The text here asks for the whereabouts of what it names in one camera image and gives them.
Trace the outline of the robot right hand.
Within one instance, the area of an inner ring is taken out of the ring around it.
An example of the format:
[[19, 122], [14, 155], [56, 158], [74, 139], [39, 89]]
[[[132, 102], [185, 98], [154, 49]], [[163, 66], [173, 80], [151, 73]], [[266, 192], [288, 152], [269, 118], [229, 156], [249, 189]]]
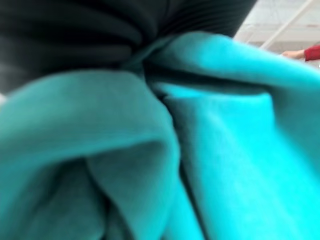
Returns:
[[0, 91], [46, 75], [117, 68], [151, 43], [204, 31], [233, 37], [253, 0], [3, 0]]

